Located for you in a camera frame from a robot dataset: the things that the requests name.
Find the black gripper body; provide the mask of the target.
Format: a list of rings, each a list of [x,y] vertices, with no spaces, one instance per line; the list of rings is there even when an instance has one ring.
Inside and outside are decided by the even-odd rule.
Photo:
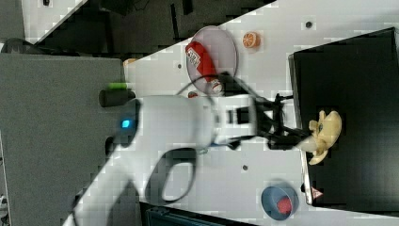
[[[284,100],[293,96],[276,95],[270,101],[259,95],[254,97],[256,110],[256,135],[267,139],[270,150],[291,150],[298,143],[298,135],[284,125]]]

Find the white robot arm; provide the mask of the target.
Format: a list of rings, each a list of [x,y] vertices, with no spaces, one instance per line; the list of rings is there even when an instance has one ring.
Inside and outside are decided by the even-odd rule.
[[[250,94],[146,96],[122,107],[114,150],[81,193],[62,226],[105,226],[124,188],[132,184],[140,199],[155,205],[177,201],[163,197],[171,169],[181,163],[197,168],[199,152],[214,146],[234,150],[244,140],[264,137],[269,147],[290,150],[300,140],[268,111],[279,101]]]

